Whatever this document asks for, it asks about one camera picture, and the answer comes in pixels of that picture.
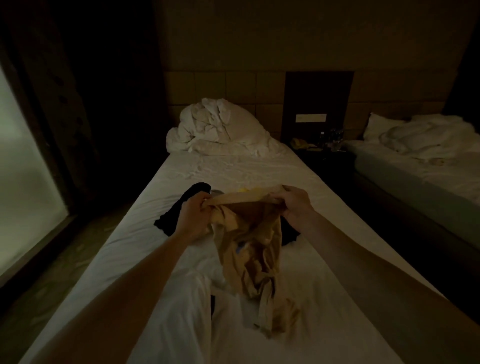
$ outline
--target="patterned carpet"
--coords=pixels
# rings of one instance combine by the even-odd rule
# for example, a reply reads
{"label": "patterned carpet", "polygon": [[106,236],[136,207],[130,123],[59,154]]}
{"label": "patterned carpet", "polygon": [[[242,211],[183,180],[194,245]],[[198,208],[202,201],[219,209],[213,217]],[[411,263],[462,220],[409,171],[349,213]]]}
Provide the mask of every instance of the patterned carpet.
{"label": "patterned carpet", "polygon": [[0,316],[0,363],[18,363],[130,206],[89,222],[32,287]]}

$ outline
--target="hand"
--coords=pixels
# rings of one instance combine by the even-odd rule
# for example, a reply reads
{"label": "hand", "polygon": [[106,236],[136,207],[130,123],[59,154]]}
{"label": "hand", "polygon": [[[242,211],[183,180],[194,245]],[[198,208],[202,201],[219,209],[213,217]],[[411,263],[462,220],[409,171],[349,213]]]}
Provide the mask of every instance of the hand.
{"label": "hand", "polygon": [[288,223],[298,232],[301,232],[305,218],[314,212],[314,209],[308,198],[308,193],[301,188],[293,186],[283,186],[286,192],[271,194],[273,198],[284,200],[285,209],[282,216],[287,219]]}
{"label": "hand", "polygon": [[208,198],[212,197],[207,192],[199,192],[182,204],[174,234],[185,236],[193,241],[205,232],[212,214],[212,207],[202,208],[202,202]]}

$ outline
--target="person's left hand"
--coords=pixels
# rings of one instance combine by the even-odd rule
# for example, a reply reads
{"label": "person's left hand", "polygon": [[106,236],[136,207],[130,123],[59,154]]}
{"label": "person's left hand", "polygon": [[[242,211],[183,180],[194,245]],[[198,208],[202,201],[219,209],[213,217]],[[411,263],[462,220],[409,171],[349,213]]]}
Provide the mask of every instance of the person's left hand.
{"label": "person's left hand", "polygon": [[212,207],[202,208],[202,202],[208,198],[212,198],[210,194],[199,192],[182,204],[175,234],[185,236],[193,241],[205,233],[212,214]]}

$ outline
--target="person's right arm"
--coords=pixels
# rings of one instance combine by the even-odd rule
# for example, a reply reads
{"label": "person's right arm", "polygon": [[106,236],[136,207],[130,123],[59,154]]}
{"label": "person's right arm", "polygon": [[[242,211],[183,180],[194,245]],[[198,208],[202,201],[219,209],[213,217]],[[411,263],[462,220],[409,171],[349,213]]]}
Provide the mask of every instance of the person's right arm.
{"label": "person's right arm", "polygon": [[480,363],[480,327],[475,322],[351,240],[314,211],[304,190],[285,188],[287,192],[272,195],[285,201],[282,215],[312,244],[405,363]]}

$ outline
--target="forearm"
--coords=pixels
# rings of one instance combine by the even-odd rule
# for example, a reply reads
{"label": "forearm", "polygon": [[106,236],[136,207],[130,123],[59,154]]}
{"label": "forearm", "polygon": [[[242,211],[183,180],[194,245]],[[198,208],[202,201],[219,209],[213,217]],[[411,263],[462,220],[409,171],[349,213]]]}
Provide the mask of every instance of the forearm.
{"label": "forearm", "polygon": [[124,363],[192,239],[172,235],[89,303],[35,363]]}
{"label": "forearm", "polygon": [[449,301],[308,212],[301,233],[405,363],[480,360],[479,327]]}

